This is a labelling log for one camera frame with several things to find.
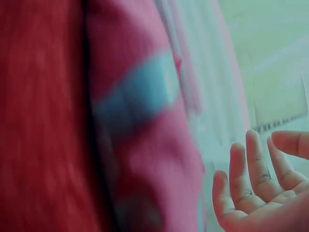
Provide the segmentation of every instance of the light blue fabric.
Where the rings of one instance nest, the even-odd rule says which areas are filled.
[[[205,232],[205,225],[204,225],[204,209],[203,209],[203,194],[200,195],[198,199],[198,205],[197,205],[197,227],[198,232]]]
[[[172,52],[160,53],[139,64],[95,103],[94,116],[112,138],[118,138],[174,103],[178,91]]]

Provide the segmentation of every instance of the curtain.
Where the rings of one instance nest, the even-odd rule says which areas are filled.
[[[274,130],[309,129],[309,2],[179,0],[176,6],[201,105],[188,120],[206,168],[208,231],[218,232],[212,176],[228,172],[231,144],[244,144],[253,128],[267,154]],[[306,161],[290,161],[309,175]],[[267,163],[275,177],[269,157]]]

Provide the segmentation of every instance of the palm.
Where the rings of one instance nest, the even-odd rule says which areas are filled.
[[[220,225],[227,232],[258,230],[258,225],[309,186],[308,179],[293,170],[271,139],[268,148],[278,181],[269,174],[256,132],[247,133],[246,147],[247,162],[242,145],[231,147],[229,183],[224,172],[218,171],[214,176],[214,208]]]

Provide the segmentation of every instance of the red fabric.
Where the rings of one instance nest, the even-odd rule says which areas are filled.
[[[0,28],[0,231],[107,231],[85,144],[81,1],[2,0]]]

